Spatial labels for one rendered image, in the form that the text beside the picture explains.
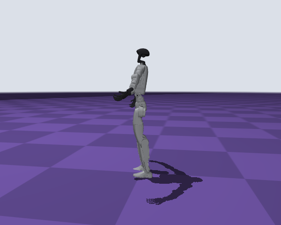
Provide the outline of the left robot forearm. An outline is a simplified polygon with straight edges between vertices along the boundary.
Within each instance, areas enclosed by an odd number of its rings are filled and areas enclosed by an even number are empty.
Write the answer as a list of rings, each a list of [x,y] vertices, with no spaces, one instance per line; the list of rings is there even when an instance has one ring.
[[[140,76],[139,76],[139,74],[137,74],[137,78],[132,79],[131,84],[129,86],[129,88],[131,88],[131,87],[133,88],[133,91],[131,91],[131,95],[134,94],[134,91],[135,91],[137,85],[139,84],[139,81],[140,81]]]

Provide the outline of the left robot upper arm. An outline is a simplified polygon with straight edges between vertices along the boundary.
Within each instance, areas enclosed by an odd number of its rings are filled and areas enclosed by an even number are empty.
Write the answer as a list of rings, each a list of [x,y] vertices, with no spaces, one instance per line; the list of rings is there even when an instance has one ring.
[[[134,75],[131,76],[131,79],[137,78],[137,74],[139,74],[140,78],[142,76],[142,73],[145,71],[145,66],[143,65],[138,65],[136,68],[136,72]]]

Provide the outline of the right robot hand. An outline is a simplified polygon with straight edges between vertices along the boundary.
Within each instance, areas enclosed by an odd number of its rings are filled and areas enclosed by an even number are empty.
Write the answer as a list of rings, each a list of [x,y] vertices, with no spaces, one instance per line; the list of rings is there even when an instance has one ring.
[[[137,95],[138,96],[138,95]],[[133,102],[132,102],[133,101]],[[135,107],[135,103],[136,103],[136,97],[134,96],[134,99],[133,100],[131,100],[131,104],[129,104],[130,105],[130,107],[131,108],[133,108],[133,107]]]

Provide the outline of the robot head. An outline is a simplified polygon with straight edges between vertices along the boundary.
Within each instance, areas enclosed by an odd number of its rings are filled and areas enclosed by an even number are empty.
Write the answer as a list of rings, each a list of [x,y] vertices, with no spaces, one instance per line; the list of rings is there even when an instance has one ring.
[[[144,58],[145,56],[149,56],[149,51],[147,49],[141,48],[141,49],[138,49],[136,52],[139,55],[137,62],[140,63],[140,64],[143,63],[143,65],[146,65],[145,61],[142,61],[140,59],[141,59],[141,57]]]

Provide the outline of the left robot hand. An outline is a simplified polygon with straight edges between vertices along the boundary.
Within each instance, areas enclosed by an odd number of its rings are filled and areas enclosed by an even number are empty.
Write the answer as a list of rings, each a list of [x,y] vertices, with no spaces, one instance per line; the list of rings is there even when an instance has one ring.
[[[115,95],[114,94],[114,99],[116,100],[116,101],[120,101],[120,100],[122,100],[122,99],[124,99],[124,98],[126,98],[128,95],[130,96],[131,95],[131,91],[133,91],[133,88],[131,87],[131,88],[129,88],[129,89],[127,89],[125,92],[121,92],[121,91],[119,91],[119,93],[122,93],[121,95]],[[115,97],[116,96],[116,97]]]

